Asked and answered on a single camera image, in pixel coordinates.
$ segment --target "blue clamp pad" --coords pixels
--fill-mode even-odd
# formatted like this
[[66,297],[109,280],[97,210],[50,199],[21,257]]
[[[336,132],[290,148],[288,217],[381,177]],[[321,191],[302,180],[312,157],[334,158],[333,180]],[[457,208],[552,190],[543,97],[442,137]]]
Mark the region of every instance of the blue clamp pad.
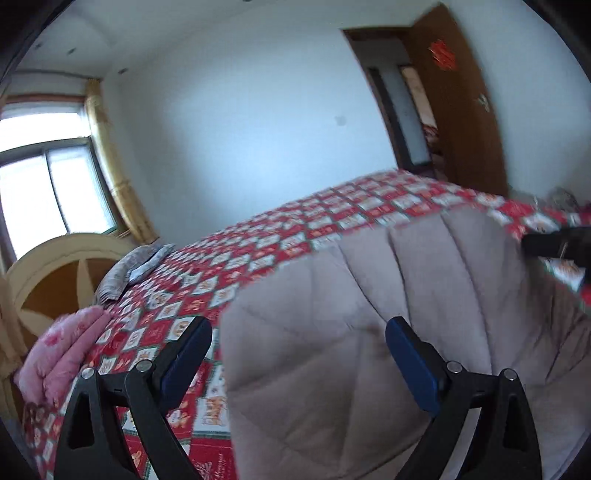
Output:
[[386,325],[386,344],[418,406],[432,417],[437,416],[441,407],[441,377],[437,377],[422,355],[425,348],[433,347],[422,342],[402,317],[394,317]]
[[158,406],[163,415],[178,408],[211,343],[211,324],[207,319],[197,317],[179,340],[167,344],[165,349],[170,349],[166,352],[168,355],[163,350],[156,359],[158,363],[162,358],[166,367],[160,381],[157,381],[160,387]]

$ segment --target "red paper decoration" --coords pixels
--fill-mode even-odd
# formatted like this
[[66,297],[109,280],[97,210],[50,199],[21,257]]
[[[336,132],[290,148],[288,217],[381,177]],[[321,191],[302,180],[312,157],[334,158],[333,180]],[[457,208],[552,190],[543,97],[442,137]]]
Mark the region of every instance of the red paper decoration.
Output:
[[442,70],[457,70],[456,56],[447,44],[439,39],[431,43],[429,51],[433,55],[433,61]]

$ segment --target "window frame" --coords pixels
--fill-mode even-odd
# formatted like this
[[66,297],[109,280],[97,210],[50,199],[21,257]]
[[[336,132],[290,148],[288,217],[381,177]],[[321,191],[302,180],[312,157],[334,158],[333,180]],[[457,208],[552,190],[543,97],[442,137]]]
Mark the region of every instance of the window frame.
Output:
[[[115,204],[115,201],[113,200],[113,196],[111,195],[111,191],[109,190],[109,187],[105,180],[105,176],[103,175],[103,172],[100,168],[100,164],[96,155],[95,145],[91,137],[51,140],[47,142],[40,142],[36,144],[23,145],[22,147],[11,148],[9,150],[0,152],[0,167],[4,167],[12,163],[26,160],[31,157],[42,157],[43,159],[45,159],[47,170],[49,172],[49,178],[51,181],[51,188],[53,189],[53,195],[56,198],[57,207],[60,211],[61,219],[64,222],[64,226],[66,227],[67,233],[71,233],[66,221],[66,217],[64,216],[64,213],[61,209],[59,197],[57,195],[56,188],[53,182],[53,175],[51,173],[49,160],[47,158],[47,152],[50,150],[58,150],[60,148],[71,147],[88,148],[90,152],[90,157],[92,159],[92,167],[96,173],[96,177],[99,180],[100,188],[102,190],[103,196],[105,197],[109,211],[115,221],[115,226],[108,229],[107,231],[102,232],[102,235],[110,235],[117,231],[125,231],[126,228],[123,218],[121,216],[121,213],[119,212],[119,209],[117,208],[117,205]],[[10,235],[8,233],[8,227],[6,225],[6,220],[4,218],[4,210],[2,208],[2,192],[0,192],[0,254],[2,255],[2,260],[6,268],[9,268],[14,262],[17,261],[17,256],[14,252],[14,247],[12,246]]]

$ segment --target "pink blanket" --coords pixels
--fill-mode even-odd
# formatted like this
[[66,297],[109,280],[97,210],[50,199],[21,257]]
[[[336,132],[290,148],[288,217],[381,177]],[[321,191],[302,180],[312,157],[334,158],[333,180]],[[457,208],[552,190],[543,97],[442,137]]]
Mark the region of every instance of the pink blanket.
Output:
[[29,352],[14,382],[27,403],[56,404],[111,316],[94,306],[58,318]]

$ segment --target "wooden door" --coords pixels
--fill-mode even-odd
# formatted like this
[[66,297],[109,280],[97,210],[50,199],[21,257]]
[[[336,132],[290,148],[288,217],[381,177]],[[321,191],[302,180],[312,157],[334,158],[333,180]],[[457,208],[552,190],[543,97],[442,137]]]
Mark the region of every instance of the wooden door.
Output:
[[447,7],[439,4],[423,15],[403,40],[437,121],[446,176],[461,186],[506,196],[503,149],[490,96]]

